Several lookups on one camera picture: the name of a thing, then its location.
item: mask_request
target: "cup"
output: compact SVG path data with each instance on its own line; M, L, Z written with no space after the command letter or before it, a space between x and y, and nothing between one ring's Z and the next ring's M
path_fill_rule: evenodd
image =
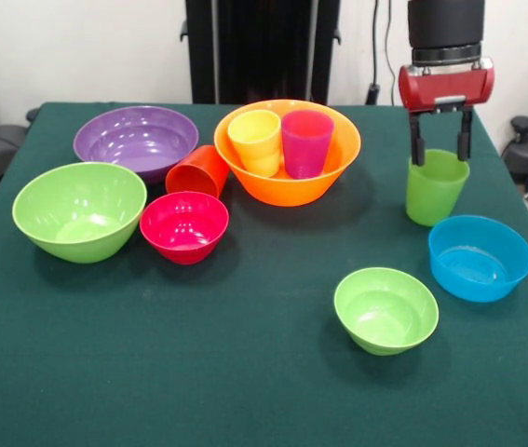
M236 116L228 125L228 137L243 166L262 177L280 169L280 117L269 110L251 110Z
M470 168L456 154L440 149L425 152L425 165L409 161L406 214L420 225L433 226L454 209Z
M169 170L165 181L167 193L197 191L218 198L228 171L228 165L214 146L200 146Z
M284 169L293 179L317 177L323 171L333 131L333 120L315 110L295 110L284 115Z

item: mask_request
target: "blue bowl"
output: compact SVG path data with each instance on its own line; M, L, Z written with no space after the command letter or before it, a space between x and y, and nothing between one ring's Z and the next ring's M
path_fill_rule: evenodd
M481 216L444 219L429 233L431 272L449 293L490 303L528 275L528 244L510 227Z

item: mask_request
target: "bowl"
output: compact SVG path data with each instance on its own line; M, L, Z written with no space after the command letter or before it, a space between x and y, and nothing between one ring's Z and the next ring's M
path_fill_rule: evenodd
M82 161L116 163L147 183L164 181L169 169L196 148L196 125L185 115L150 105L123 107L89 120L75 135Z
M228 227L228 210L214 196L183 191L150 203L140 219L145 239L175 264L204 260Z
M325 166L319 176L293 179L287 174L282 161L280 170L273 177L264 177L245 170L228 137L228 125L236 116L260 109L270 110L280 117L294 110L314 110L332 118L334 122L332 142ZM273 100L254 102L231 112L216 127L214 144L220 156L228 163L250 195L270 205L296 207L323 196L345 169L355 161L360 151L360 135L348 118L330 107L305 101Z
M96 263L125 245L146 198L142 179L127 168L75 163L26 184L13 202L12 215L42 250L72 263Z
M490 303L528 275L528 244L516 231L482 216L444 219L429 233L431 272L463 300Z
M334 309L353 341L376 356L420 345L440 318L435 298L421 281L384 267L344 278L334 293Z

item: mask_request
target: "bowl rim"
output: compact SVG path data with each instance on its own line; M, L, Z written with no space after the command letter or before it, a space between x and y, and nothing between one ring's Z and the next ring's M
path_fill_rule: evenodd
M98 119L103 118L103 117L108 116L108 115L114 115L116 113L119 113L122 110L132 110L132 109L153 109L153 110L171 112L173 115L176 115L176 116L182 118L183 120L185 120L187 123L189 123L191 128L192 128L192 130L195 131L195 138L193 139L195 141L192 140L192 141L190 141L190 144L189 144L189 147L191 147L191 149L189 149L187 154L185 154L184 156L179 158L179 160L177 160L177 161L175 161L173 163L168 163L168 165L158 166L158 167L153 168L153 169L134 170L133 172L137 172L138 174L147 174L149 172L154 172L154 171L159 170L159 169L165 169L165 168L168 168L170 166L174 166L179 161L181 161L183 158L185 158L186 156L191 154L196 149L197 144L199 143L199 129L197 128L196 123L194 123L193 120L190 119L187 115L184 115L181 112L177 112L176 110L169 109L168 107L162 107L162 106L159 106L159 105L147 105L147 104L146 105L126 105L126 106L123 106L123 107L116 107L115 109L109 110L109 111L101 113L99 115L96 115L93 118L91 118L89 121L86 121L86 123L84 123L82 125L82 127L77 130L77 132L75 133L75 136L74 136L73 147L74 147L75 156L77 156L77 158L79 158L81 161L84 161L84 162L110 163L110 162L107 162L107 161L87 160L84 157L82 157L79 154L79 149L77 147L77 145L78 145L77 144L77 139L79 138L79 135L81 134L81 132L84 129L86 129L89 126L91 126L91 124L94 121L97 121Z
M230 161L228 158L226 158L226 156L222 153L222 151L218 148L218 144L217 144L217 141L220 137L220 134L222 133L222 129L221 129L221 124L222 122L228 118L230 115L232 114L239 114L241 110L247 108L247 107L250 107L250 110L247 110L245 112L250 112L251 110L261 110L261 109L257 109L257 108L252 108L254 107L255 105L260 105L260 104L268 104L268 103L271 103L271 102L291 102L291 103L295 103L295 104L298 104L298 103L306 103L306 104L314 104L314 109L313 110L316 110L316 111L325 111L325 110L331 110L333 111L334 113L338 114L340 117L342 117L344 120L346 120L347 124L349 126L352 126L352 128L357 132L357 139L358 139L358 144L357 144L357 150L353 153L353 155L351 156L350 159L348 159L346 161L346 163L344 163L344 165L341 165L338 169L335 169L335 170L332 170L330 172L326 172L326 173L323 173L321 175L318 175L317 177L309 177L307 179L275 179L274 177L264 177L263 175L258 175L258 174L254 174L253 172L250 172L248 170L245 170L243 168L241 168L240 166L236 165L235 163L233 163L232 161ZM312 110L312 109L295 109L295 110ZM338 112L336 109L332 109L331 107L328 107L327 105L322 105L322 104L317 104L316 102L310 102L310 101L302 101L302 100L282 100L282 99L278 99L278 100L267 100L267 101L258 101L258 102L252 102L252 103L249 103L249 104L245 104L245 105L242 105L240 107L238 107L237 109L229 112L228 114L226 114L223 119L220 120L220 122L216 125L216 130L214 130L214 147L216 147L216 152L218 152L218 154L220 155L220 157L226 162L226 164L234 171L234 170L238 170L240 171L241 173L249 176L249 177L252 177L252 178L256 178L256 179L261 179L261 180L264 180L264 181L269 181L269 182L279 182L279 183L307 183L307 182L313 182L315 180L318 180L318 179L324 179L324 178L327 178L327 177L333 177L335 175L338 175L340 174L341 172L345 171L346 168L348 168L351 164L354 163L354 161L357 159L357 157L359 156L359 153L360 153L360 148L362 146L362 139L360 138L360 132L359 132L359 129L357 129L357 126L355 126L355 123L353 123L346 115L344 114L341 114L340 112Z
M191 248L189 250L185 249L185 248L180 249L180 248L165 247L164 245L160 245L160 244L154 242L143 231L143 228L144 228L144 224L143 224L144 217L143 216L145 216L145 214L150 209L150 207L154 206L156 202L166 201L169 198L175 197L175 196L205 196L205 197L213 199L214 202L217 203L217 205L220 205L222 207L222 209L224 210L225 219L224 219L224 225L223 225L222 231L220 231L220 233L215 238L213 238L211 241L209 241L207 244L200 245L198 247ZM224 203L218 197L215 197L215 196L212 196L212 195L206 194L206 193L201 193L201 192L198 192L198 191L178 191L176 193L168 193L168 194L165 194L164 196L160 196L157 199L155 199L152 202L150 202L147 207L145 207L145 210L143 210L143 212L142 212L142 217L140 218L140 232L142 233L142 236L143 236L143 238L145 240L147 240L151 245L153 245L154 247L156 247L158 249L165 250L165 251L195 251L195 250L198 250L198 249L200 249L202 247L208 247L208 246L218 242L222 238L222 236L224 236L224 233L226 233L226 230L228 229L229 223L230 223L230 213L228 212L228 208L226 207L226 205L224 205Z
M79 241L76 241L76 242L61 242L61 241L46 239L46 238L43 238L43 237L36 237L36 236L32 235L30 232L26 231L21 226L20 222L18 222L18 219L17 219L17 217L15 215L15 210L16 210L16 208L18 206L18 203L19 203L19 201L21 199L22 194L29 187L31 187L33 183L36 183L36 181L40 180L41 178L46 177L46 176L50 175L51 173L53 173L55 171L58 171L58 170L73 169L73 168L78 168L78 167L82 167L82 166L91 166L91 165L102 165L102 166L105 166L105 167L107 166L107 167L109 167L108 169L120 169L120 170L124 171L125 173L130 174L131 178L133 178L135 181L137 181L142 186L142 195L143 195L142 205L140 206L139 210L133 215L133 217L127 219L127 221L125 223L123 223L119 228L116 228L115 230L112 230L109 233L106 233L104 235L100 235L100 236L97 236L97 237L91 237L91 238L88 238L88 239L79 240ZM145 186L145 182L142 180L142 178L138 174L133 172L131 169L125 168L124 166L116 165L114 163L107 163L107 162L104 162L104 161L82 161L82 162L70 163L70 164L67 164L67 165L58 166L57 168L49 169L46 172L43 172L42 174L39 174L39 175L35 176L29 182L27 182L25 184L25 186L23 186L20 189L20 191L16 195L15 199L13 200L13 205L11 206L11 218L13 219L13 222L18 227L18 229L25 236L27 236L28 238L30 238L32 240L37 240L38 242L43 242L43 243L47 243L47 244L51 244L51 245L60 245L60 246L73 246L73 245L78 245L78 244L87 244L89 242L94 242L96 240L100 240L100 239L104 239L104 238L110 237L110 236L118 233L119 231L123 230L128 225L132 224L133 221L135 221L136 219L138 219L138 217L140 217L142 215L143 208L145 207L145 202L146 202L147 198L148 198L148 190L147 190L147 187Z
M435 309L435 321L433 322L433 324L431 325L431 328L429 331L427 331L426 334L424 334L423 336L421 337L418 337L414 342L411 342L411 343L408 343L408 344L400 344L400 345L378 345L377 343L374 343L374 342L370 342L369 340L357 335L355 333L355 331L353 331L353 329L350 327L350 325L346 324L346 322L343 320L342 318L342 315L340 314L340 312L338 311L338 306L337 306L337 298L338 298L338 291L341 289L341 287L343 286L343 284L348 281L351 277L359 274L360 272L367 272L367 271L389 271L389 272L392 272L392 273L397 273L403 277L406 277L407 279L411 280L412 282L415 282L417 284L419 284L421 286L422 289L424 289L427 293L427 296L430 297L431 299L428 300L434 307ZM433 295L433 293L431 292L431 290L429 289L428 286L426 286L421 280L419 280L418 278L415 278L413 275L410 275L406 272L403 272L402 270L398 270L396 268L391 268L391 267L382 267L382 266L376 266L376 267L365 267L365 268L361 268L359 270L355 270L354 272L351 272L349 273L348 275L346 275L344 278L342 278L342 280L338 283L338 285L336 286L336 289L334 290L334 312L336 313L336 316L338 317L338 319L340 320L340 322L342 323L342 325L345 327L345 329L350 332L350 333L353 333L355 334L358 338L360 338L361 340L363 340L366 344L369 344L369 345L372 345L372 346L375 346L375 347L379 347L379 348L385 348L385 349L402 349L402 350L406 350L406 349L410 349L412 347L415 347L417 345L420 345L422 344L426 339L428 339L431 334L436 330L436 328L438 327L438 323L440 322L440 307L438 306L438 301L435 299L435 296Z
M485 284L484 282L480 282L480 281L477 281L476 279L472 279L472 278L463 277L462 275L454 272L452 269L448 268L448 266L445 265L440 260L440 257L438 256L438 254L434 250L433 240L436 237L437 231L442 229L445 225L448 225L448 224L450 224L453 221L461 220L461 219L462 220L472 219L472 220L477 221L477 222L478 221L484 221L484 222L489 222L490 224L495 224L496 226L499 226L500 228L503 228L505 231L508 231L509 233L513 234L519 240L521 245L523 245L523 247L528 252L528 242L526 241L526 239L524 237L522 237L522 235L518 231L516 231L514 228L512 228L512 227L506 225L505 223L500 222L500 221L498 221L496 219L492 219L491 217L486 217L486 216L480 216L480 215L477 215L477 214L458 214L456 216L446 217L445 219L442 219L441 221L436 223L435 226L433 228L431 228L431 231L429 232L429 236L427 237L427 245L429 247L429 256L434 261L436 261L440 266L442 266L443 268L447 269L449 272L453 273L454 275L456 275L457 277L463 279L464 281L467 281L467 282L470 282L470 283L473 283L473 284L477 284L477 285L481 285L481 286L487 286L487 287L493 286L493 284ZM508 286L510 284L518 284L520 281L525 279L527 276L528 276L528 268L526 269L525 272L522 273L522 275L518 276L517 278L515 278L513 280L506 281L504 283L499 283L497 285L498 286Z

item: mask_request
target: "yellow cup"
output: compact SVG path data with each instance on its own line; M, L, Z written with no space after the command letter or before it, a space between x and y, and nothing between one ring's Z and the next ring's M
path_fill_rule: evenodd
M280 117L269 110L251 110L230 122L228 138L246 170L262 177L278 172L282 153L280 123Z

